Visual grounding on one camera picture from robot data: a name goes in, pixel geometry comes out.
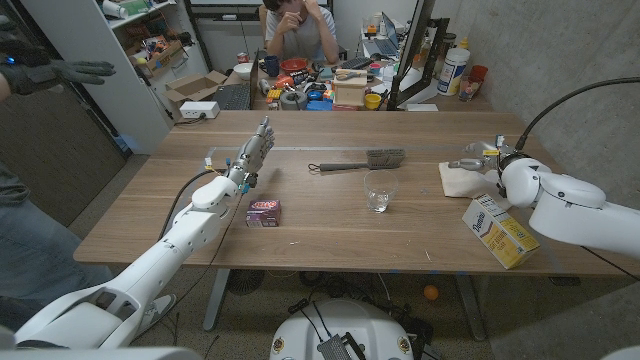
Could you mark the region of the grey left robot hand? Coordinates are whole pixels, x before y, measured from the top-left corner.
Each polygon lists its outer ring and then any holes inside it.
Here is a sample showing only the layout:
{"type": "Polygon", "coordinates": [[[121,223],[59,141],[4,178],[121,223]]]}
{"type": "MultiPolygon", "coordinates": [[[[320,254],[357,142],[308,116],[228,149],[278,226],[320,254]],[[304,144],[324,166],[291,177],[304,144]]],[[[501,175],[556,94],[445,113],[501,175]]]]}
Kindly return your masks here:
{"type": "Polygon", "coordinates": [[[265,116],[256,133],[242,145],[236,158],[225,172],[225,177],[232,180],[242,189],[246,184],[254,188],[257,183],[257,173],[263,161],[274,146],[274,131],[269,125],[269,117],[265,116]]]}

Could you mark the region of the standing person's gloved hand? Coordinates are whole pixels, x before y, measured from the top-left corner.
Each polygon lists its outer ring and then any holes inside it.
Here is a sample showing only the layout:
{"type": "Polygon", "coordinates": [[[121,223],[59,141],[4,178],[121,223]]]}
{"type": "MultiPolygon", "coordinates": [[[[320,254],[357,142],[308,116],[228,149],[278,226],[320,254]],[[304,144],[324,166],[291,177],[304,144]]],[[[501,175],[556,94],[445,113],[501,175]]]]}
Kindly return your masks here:
{"type": "Polygon", "coordinates": [[[67,62],[52,60],[47,65],[2,65],[1,74],[13,94],[29,95],[50,89],[64,81],[102,85],[104,77],[116,73],[114,65],[105,61],[67,62]]]}

